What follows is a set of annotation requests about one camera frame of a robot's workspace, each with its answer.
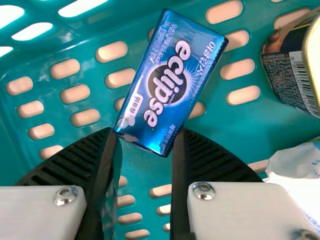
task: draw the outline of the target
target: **metal screw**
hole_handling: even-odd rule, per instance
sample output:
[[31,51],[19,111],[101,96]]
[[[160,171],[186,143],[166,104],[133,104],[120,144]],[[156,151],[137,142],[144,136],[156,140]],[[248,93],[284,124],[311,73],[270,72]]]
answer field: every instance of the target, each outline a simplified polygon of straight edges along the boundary
[[63,206],[72,203],[78,197],[79,191],[75,186],[64,186],[60,188],[54,197],[54,204]]
[[193,195],[198,199],[212,200],[216,196],[215,189],[207,182],[197,182],[192,186]]
[[294,240],[320,240],[320,237],[309,230],[299,230],[295,233],[295,235],[296,237],[294,238]]

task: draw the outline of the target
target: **eclipse logo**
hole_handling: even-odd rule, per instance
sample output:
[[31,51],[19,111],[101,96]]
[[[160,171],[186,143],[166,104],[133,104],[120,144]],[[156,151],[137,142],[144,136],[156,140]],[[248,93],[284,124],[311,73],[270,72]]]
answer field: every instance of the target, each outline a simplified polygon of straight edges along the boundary
[[187,89],[186,76],[184,75],[184,61],[191,55],[189,44],[180,40],[176,43],[175,52],[166,65],[156,68],[148,79],[148,89],[152,96],[149,109],[143,114],[143,119],[150,127],[158,123],[158,116],[164,111],[164,105],[171,105],[179,101]]

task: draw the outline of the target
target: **black rubber gripper pad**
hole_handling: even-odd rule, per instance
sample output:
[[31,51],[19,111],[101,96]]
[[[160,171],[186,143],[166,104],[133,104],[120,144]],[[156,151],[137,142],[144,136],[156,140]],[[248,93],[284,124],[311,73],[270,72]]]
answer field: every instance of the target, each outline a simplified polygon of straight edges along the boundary
[[99,207],[103,204],[108,187],[114,183],[114,168],[120,174],[121,161],[122,150],[118,138],[107,127],[65,147],[28,172],[16,186],[82,187],[87,208],[75,239],[103,240]]
[[190,234],[188,187],[202,181],[262,182],[248,165],[224,147],[196,132],[183,129],[174,141],[172,153],[171,240],[186,239],[186,235]]

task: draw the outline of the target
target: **teal plastic basket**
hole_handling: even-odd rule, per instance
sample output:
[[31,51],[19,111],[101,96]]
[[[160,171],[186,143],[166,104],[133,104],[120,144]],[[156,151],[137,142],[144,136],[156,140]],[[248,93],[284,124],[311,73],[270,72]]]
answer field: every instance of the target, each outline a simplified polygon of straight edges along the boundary
[[[100,0],[101,5],[77,16],[63,17],[58,13],[73,2],[75,0],[0,1],[0,26],[5,19],[3,16],[12,17],[1,11],[2,5],[20,7],[15,11],[21,15],[0,28],[0,53],[11,50],[0,57],[1,185],[14,184],[46,156],[60,149],[46,148],[66,147],[113,125],[118,114],[115,104],[125,97],[129,85],[110,88],[105,79],[123,69],[137,70],[148,44],[148,33],[156,25],[162,8],[177,11],[221,34],[245,30],[249,35],[246,45],[222,56],[198,100],[204,104],[205,113],[189,119],[185,127],[216,141],[247,164],[268,159],[277,150],[320,135],[320,119],[284,106],[275,99],[260,63],[263,42],[274,30],[275,19],[298,9],[313,9],[319,5],[319,0],[242,0],[239,16],[217,24],[206,20],[206,12],[223,0],[108,0],[104,3]],[[91,6],[94,2],[98,1],[87,0]],[[50,23],[52,27],[44,25],[43,31],[48,31],[33,39],[26,32],[16,35],[35,23]],[[98,61],[97,49],[117,41],[127,45],[124,56],[106,63]],[[79,62],[79,71],[62,79],[53,78],[52,67],[68,59]],[[243,59],[255,63],[250,74],[232,80],[221,78],[223,66]],[[64,90],[81,84],[87,86],[84,88],[89,89],[90,94],[82,93],[83,99],[75,102],[62,101]],[[259,87],[261,94],[256,100],[228,104],[226,99],[230,92],[248,86]],[[36,105],[25,105],[30,102]],[[74,114],[88,109],[93,110],[82,116],[93,115],[91,123],[74,121]],[[170,186],[162,197],[153,195],[151,189],[171,183],[171,157],[158,157],[124,141],[121,144],[121,175],[127,183],[119,189],[118,195],[131,195],[134,203],[131,204],[131,197],[131,203],[119,208],[117,216],[139,213],[142,219],[138,217],[137,222],[129,224],[117,223],[115,238],[134,238],[127,233],[146,230],[136,232],[136,237],[169,239],[168,228],[164,226],[170,222],[170,216],[159,214],[156,209],[170,204]]]

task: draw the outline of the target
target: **product label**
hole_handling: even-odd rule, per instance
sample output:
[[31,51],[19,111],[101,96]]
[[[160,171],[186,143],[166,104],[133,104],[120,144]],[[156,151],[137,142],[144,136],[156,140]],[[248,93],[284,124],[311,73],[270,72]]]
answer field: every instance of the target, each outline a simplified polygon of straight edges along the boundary
[[295,80],[289,54],[264,54],[262,63],[276,98],[285,105],[308,113]]
[[165,10],[114,126],[125,140],[168,156],[228,40]]
[[289,52],[289,56],[294,79],[299,88],[304,105],[309,113],[317,118],[320,118],[314,93],[312,91],[309,77],[302,60],[301,51],[291,51]]

